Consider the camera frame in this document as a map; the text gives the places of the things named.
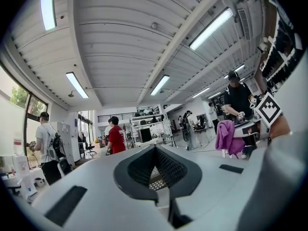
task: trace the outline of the black cap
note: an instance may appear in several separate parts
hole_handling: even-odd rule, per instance
[[[41,118],[41,117],[44,117],[44,118],[47,118],[47,119],[49,120],[49,114],[48,114],[46,111],[40,113],[39,117],[40,117],[40,118]]]
[[[230,71],[228,73],[228,80],[232,83],[239,82],[240,81],[239,74],[236,71]]]

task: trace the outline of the fluorescent light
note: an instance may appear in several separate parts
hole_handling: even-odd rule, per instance
[[[218,94],[221,94],[221,92],[218,92],[218,93],[214,94],[213,96],[210,96],[208,99],[214,98],[214,97],[217,96]]]
[[[156,85],[154,90],[151,92],[151,96],[154,96],[155,94],[157,94],[157,92],[163,87],[163,85],[167,82],[167,80],[169,80],[169,78],[170,76],[164,75],[162,79],[159,81],[159,83]]]
[[[235,71],[237,72],[237,71],[241,70],[243,67],[245,67],[245,64],[239,66],[237,69],[235,69]]]
[[[66,73],[66,77],[68,80],[72,83],[72,85],[75,87],[76,91],[83,97],[88,98],[89,96],[86,94],[86,92],[83,90],[82,86],[80,85],[79,81],[77,80],[75,74],[73,72]]]
[[[206,88],[205,90],[201,91],[200,93],[194,95],[192,98],[195,98],[195,97],[199,96],[200,94],[204,93],[205,91],[207,91],[207,90],[209,90],[209,89],[210,89],[209,87]]]
[[[206,27],[201,34],[197,36],[193,40],[193,42],[189,45],[190,48],[196,50],[206,39],[211,36],[222,24],[224,24],[228,19],[233,16],[232,9],[226,8],[214,21],[210,23],[208,27]]]
[[[40,8],[42,11],[45,30],[47,31],[56,27],[53,0],[40,0]]]

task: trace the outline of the white t-shirt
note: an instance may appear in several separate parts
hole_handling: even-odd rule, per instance
[[[217,114],[216,114],[216,111],[215,111],[214,108],[210,107],[209,114],[210,114],[210,117],[211,117],[211,120],[212,120],[212,121],[218,119]]]
[[[51,162],[52,160],[57,160],[55,157],[54,149],[51,144],[51,140],[54,139],[55,132],[52,126],[49,123],[44,123],[43,125],[38,126],[35,137],[43,140],[43,145],[40,152],[40,161],[41,163]]]
[[[109,125],[105,128],[105,136],[109,135],[109,131],[112,129],[112,127]]]

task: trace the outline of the purple towel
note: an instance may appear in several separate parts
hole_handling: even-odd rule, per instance
[[[228,150],[230,155],[236,155],[245,147],[242,138],[233,138],[234,122],[224,120],[218,123],[216,135],[216,150]]]

